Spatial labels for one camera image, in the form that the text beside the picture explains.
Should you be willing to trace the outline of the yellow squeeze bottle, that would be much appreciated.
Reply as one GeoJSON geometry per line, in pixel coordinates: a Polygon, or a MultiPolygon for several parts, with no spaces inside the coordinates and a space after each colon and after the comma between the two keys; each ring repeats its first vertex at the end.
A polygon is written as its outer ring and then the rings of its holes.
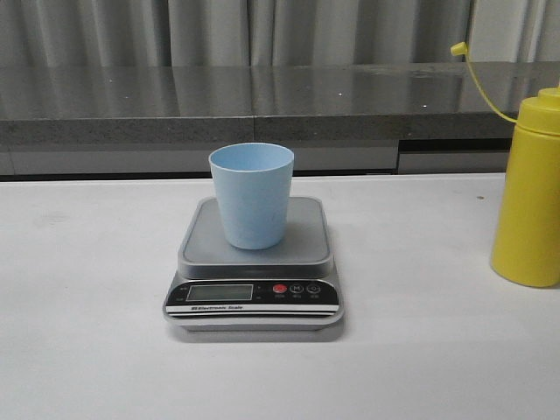
{"type": "Polygon", "coordinates": [[[516,118],[501,112],[474,71],[467,43],[450,47],[463,56],[489,108],[514,124],[491,267],[510,282],[535,288],[559,284],[559,87],[521,101],[516,118]]]}

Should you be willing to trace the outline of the grey stone counter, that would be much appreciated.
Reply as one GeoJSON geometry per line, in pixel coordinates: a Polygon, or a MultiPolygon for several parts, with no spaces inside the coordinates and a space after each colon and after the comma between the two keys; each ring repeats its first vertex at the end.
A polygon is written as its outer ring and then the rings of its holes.
{"type": "Polygon", "coordinates": [[[3,179],[202,177],[248,142],[301,175],[502,172],[512,135],[462,63],[1,72],[3,179]]]}

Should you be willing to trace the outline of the light blue plastic cup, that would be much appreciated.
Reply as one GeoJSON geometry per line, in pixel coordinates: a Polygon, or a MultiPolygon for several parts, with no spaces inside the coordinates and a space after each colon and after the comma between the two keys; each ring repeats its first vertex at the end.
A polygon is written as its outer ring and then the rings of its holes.
{"type": "Polygon", "coordinates": [[[267,249],[284,237],[295,154],[273,143],[238,143],[209,156],[227,241],[267,249]]]}

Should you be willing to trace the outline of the silver digital kitchen scale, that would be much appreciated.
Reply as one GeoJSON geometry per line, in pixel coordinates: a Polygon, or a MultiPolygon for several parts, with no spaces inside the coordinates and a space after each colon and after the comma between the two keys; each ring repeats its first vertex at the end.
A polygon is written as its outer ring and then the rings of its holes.
{"type": "Polygon", "coordinates": [[[227,242],[216,199],[203,199],[179,247],[163,314],[202,332],[317,331],[339,323],[344,304],[322,202],[290,198],[284,238],[246,250],[227,242]]]}

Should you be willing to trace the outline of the grey pleated curtain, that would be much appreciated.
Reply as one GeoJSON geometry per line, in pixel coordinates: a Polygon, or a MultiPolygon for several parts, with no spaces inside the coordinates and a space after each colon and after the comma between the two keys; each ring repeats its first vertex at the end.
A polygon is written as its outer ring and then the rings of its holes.
{"type": "Polygon", "coordinates": [[[556,1],[4,1],[3,67],[266,67],[559,58],[556,1]]]}

